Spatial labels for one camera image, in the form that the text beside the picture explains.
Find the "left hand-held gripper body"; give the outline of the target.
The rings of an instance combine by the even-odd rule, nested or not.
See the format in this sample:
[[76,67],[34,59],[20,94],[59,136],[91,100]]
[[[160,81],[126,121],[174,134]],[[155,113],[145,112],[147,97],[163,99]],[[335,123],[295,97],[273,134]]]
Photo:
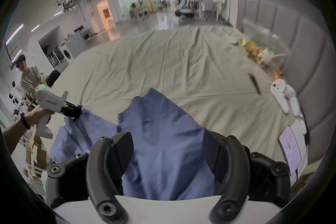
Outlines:
[[[68,91],[64,91],[61,96],[57,96],[50,87],[39,87],[35,90],[36,102],[45,109],[49,109],[54,113],[62,114],[62,107],[65,104],[71,104],[66,99]],[[34,126],[34,132],[37,137],[53,139],[53,132],[47,127],[51,116],[44,116],[40,122]]]

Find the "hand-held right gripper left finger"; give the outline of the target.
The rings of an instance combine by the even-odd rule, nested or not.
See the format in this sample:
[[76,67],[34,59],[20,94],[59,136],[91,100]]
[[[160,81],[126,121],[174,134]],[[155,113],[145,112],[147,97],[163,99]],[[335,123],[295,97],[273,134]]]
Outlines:
[[67,202],[90,198],[99,217],[108,224],[125,224],[128,213],[117,201],[123,196],[122,177],[133,157],[130,132],[101,137],[87,153],[78,153],[47,168],[48,204],[56,209]]

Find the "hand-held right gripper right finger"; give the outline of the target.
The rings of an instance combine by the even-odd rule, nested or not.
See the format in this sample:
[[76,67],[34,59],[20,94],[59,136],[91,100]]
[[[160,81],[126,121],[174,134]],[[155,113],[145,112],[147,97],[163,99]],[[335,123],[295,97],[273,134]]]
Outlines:
[[206,131],[202,145],[205,161],[214,175],[214,196],[219,201],[209,213],[214,224],[235,220],[249,197],[280,208],[291,195],[289,166],[261,153],[250,152],[233,135]]

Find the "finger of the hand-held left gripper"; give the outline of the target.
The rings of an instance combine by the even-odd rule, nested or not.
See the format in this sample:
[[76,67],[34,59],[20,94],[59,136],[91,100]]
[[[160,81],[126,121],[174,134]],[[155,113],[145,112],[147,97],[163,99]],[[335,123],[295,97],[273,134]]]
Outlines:
[[81,105],[65,104],[62,107],[62,114],[70,118],[78,118],[81,115]]

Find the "person's left hand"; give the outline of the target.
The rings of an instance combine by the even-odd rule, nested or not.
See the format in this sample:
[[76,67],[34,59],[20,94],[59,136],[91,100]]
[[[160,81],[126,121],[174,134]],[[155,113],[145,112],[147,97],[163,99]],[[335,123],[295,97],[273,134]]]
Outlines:
[[23,127],[27,130],[30,129],[32,126],[37,125],[44,116],[49,117],[53,114],[53,111],[45,109],[38,105],[32,111],[23,115],[23,117],[21,117],[21,122]]

